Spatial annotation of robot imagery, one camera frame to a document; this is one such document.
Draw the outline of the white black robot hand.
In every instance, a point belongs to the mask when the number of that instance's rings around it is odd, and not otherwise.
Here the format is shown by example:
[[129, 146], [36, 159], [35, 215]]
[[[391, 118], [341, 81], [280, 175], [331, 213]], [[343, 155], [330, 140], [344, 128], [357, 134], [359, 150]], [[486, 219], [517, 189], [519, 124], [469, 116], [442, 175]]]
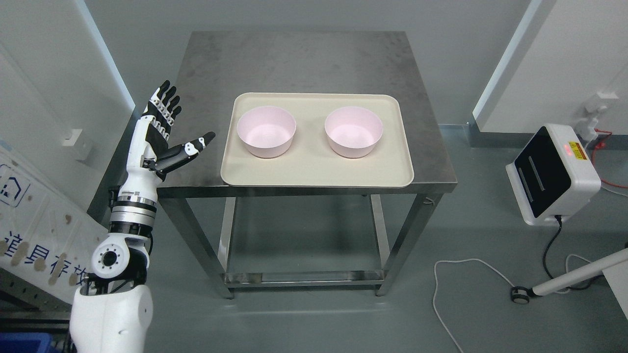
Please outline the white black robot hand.
[[182, 108], [177, 88], [164, 81], [152, 94], [135, 123], [126, 163], [124, 197], [157, 201], [157, 187], [168, 173], [190, 163], [215, 138], [213, 131], [170, 147], [171, 130]]

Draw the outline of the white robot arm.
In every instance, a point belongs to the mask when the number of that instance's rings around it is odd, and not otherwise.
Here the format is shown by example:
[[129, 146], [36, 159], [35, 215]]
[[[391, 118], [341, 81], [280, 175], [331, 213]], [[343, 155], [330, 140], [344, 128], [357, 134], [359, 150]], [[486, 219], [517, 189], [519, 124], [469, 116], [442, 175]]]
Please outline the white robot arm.
[[142, 353], [153, 318], [146, 285], [156, 203], [108, 190], [107, 238], [75, 293], [69, 323], [72, 353]]

